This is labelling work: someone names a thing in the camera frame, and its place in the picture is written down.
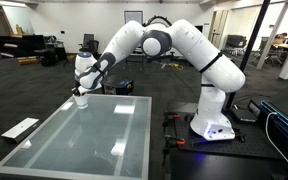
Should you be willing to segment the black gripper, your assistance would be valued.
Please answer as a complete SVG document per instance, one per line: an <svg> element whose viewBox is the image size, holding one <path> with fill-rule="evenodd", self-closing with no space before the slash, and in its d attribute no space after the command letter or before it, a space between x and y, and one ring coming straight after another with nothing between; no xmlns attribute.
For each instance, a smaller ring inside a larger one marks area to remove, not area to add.
<svg viewBox="0 0 288 180"><path fill-rule="evenodd" d="M71 92L72 92L72 94L73 95L75 95L75 96L81 96L82 95L82 93L78 90L78 88L76 88L76 87L73 87L72 89L71 89Z"/></svg>

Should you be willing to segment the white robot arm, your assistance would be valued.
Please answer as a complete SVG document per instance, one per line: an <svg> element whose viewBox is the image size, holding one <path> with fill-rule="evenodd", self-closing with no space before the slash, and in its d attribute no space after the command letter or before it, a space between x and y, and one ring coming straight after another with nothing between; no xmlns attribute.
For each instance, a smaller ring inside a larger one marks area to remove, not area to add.
<svg viewBox="0 0 288 180"><path fill-rule="evenodd" d="M72 93L76 97L101 87L108 71L126 59L136 48L150 58L159 58L174 49L201 75L197 111L190 128L208 141L235 137L231 122L222 113L226 95L245 83L244 73L217 49L194 25L185 19L169 25L140 24L131 20L112 37L103 53L96 58L80 52L75 61Z"/></svg>

